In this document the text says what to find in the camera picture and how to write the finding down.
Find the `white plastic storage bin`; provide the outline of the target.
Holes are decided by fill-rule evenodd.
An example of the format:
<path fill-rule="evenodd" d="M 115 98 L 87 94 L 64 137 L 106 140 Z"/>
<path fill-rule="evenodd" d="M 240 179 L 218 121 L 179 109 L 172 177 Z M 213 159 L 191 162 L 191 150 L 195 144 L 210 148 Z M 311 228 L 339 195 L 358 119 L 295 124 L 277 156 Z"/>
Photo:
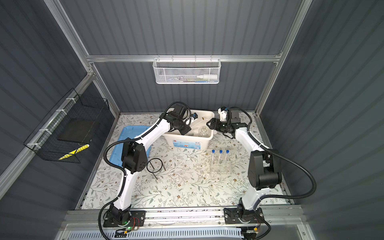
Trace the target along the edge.
<path fill-rule="evenodd" d="M 198 114 L 198 118 L 194 121 L 198 122 L 201 120 L 205 120 L 202 126 L 206 126 L 206 123 L 215 117 L 215 114 L 212 111 L 192 110 L 192 113 Z M 163 137 L 167 141 L 168 145 L 171 147 L 186 148 L 193 150 L 207 150 L 209 142 L 216 132 L 214 130 L 210 130 L 207 127 L 210 130 L 211 135 L 209 138 L 202 138 L 199 136 L 200 128 L 190 130 L 186 135 L 181 135 L 179 131 L 173 131 L 170 133 L 163 134 Z"/>

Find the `blue capped test tube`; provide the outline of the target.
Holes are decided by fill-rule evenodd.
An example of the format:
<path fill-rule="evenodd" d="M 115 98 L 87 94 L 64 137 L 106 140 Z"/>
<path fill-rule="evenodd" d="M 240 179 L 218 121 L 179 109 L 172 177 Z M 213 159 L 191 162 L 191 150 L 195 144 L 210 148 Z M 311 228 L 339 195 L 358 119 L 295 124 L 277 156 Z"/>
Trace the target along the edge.
<path fill-rule="evenodd" d="M 225 167 L 225 170 L 227 173 L 230 172 L 230 151 L 229 150 L 226 150 L 226 157 L 225 157 L 225 161 L 224 161 L 224 167 Z"/>
<path fill-rule="evenodd" d="M 223 155 L 223 150 L 219 150 L 218 161 L 217 161 L 218 171 L 221 171 L 221 168 L 222 168 L 222 155 Z"/>
<path fill-rule="evenodd" d="M 211 171 L 211 173 L 213 173 L 214 170 L 215 170 L 215 159 L 216 159 L 216 151 L 212 150 L 211 162 L 210 162 L 210 171 Z"/>

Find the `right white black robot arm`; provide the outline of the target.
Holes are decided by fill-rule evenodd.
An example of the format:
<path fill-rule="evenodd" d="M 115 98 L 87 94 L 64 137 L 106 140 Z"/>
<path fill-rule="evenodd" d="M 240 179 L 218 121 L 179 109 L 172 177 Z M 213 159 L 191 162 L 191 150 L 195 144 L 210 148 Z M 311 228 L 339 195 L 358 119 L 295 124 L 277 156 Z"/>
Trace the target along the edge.
<path fill-rule="evenodd" d="M 237 210 L 224 209 L 228 217 L 228 224 L 235 222 L 261 222 L 263 217 L 259 208 L 264 199 L 304 199 L 313 195 L 317 183 L 313 175 L 302 165 L 281 155 L 278 150 L 271 149 L 258 140 L 251 132 L 252 117 L 238 107 L 221 107 L 218 109 L 219 118 L 212 118 L 207 122 L 209 129 L 217 131 L 223 136 L 235 139 L 250 154 L 248 166 L 248 180 L 250 187 L 240 198 Z M 279 185 L 282 180 L 281 161 L 286 161 L 300 169 L 311 181 L 308 192 L 300 195 L 274 195 L 270 190 Z"/>

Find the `blue plastic lid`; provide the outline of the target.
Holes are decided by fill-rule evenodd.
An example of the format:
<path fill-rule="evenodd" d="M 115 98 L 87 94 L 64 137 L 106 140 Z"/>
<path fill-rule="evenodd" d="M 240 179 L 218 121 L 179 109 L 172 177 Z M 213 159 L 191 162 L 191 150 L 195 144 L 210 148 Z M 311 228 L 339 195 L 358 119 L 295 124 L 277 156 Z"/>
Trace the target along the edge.
<path fill-rule="evenodd" d="M 127 138 L 129 139 L 135 139 L 136 136 L 141 135 L 143 132 L 148 130 L 150 126 L 126 126 L 123 128 L 118 140 L 126 140 Z M 122 155 L 125 155 L 123 149 L 124 147 L 127 147 L 129 144 L 132 144 L 131 142 L 129 143 L 121 143 L 118 145 L 115 145 L 112 150 L 112 154 L 109 157 L 110 163 L 121 167 L 123 162 L 122 162 Z"/>

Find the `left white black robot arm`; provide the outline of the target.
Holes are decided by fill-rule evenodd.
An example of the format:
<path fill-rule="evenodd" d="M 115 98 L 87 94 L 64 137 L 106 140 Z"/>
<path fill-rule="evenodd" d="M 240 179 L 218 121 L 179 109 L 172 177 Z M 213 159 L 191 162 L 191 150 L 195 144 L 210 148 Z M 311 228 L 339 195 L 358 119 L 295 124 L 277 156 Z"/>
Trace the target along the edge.
<path fill-rule="evenodd" d="M 169 131 L 178 131 L 181 135 L 186 135 L 192 129 L 191 123 L 197 118 L 198 114 L 193 113 L 185 103 L 173 102 L 149 129 L 133 139 L 126 138 L 106 147 L 103 153 L 104 161 L 123 174 L 117 196 L 102 207 L 102 209 L 109 207 L 107 217 L 113 220 L 115 225 L 124 228 L 135 219 L 130 212 L 132 194 L 139 173 L 148 164 L 147 148 Z M 120 166 L 108 160 L 108 152 L 118 145 L 123 146 Z"/>

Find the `black wire ring stand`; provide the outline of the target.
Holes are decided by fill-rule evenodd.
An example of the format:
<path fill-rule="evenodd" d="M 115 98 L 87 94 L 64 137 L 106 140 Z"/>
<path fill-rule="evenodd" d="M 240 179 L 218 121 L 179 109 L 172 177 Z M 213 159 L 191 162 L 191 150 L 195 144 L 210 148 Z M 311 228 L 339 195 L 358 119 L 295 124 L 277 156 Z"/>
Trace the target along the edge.
<path fill-rule="evenodd" d="M 152 158 L 148 160 L 146 169 L 156 180 L 158 180 L 158 173 L 166 171 L 165 165 L 160 158 Z"/>

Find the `clear glass flask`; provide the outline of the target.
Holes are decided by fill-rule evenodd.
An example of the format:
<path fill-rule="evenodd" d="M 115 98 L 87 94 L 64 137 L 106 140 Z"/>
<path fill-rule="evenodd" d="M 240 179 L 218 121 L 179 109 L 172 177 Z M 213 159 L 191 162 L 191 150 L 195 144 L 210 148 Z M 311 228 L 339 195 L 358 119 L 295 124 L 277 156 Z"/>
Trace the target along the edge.
<path fill-rule="evenodd" d="M 199 130 L 199 136 L 202 138 L 209 138 L 210 137 L 210 130 L 206 126 L 202 126 Z"/>

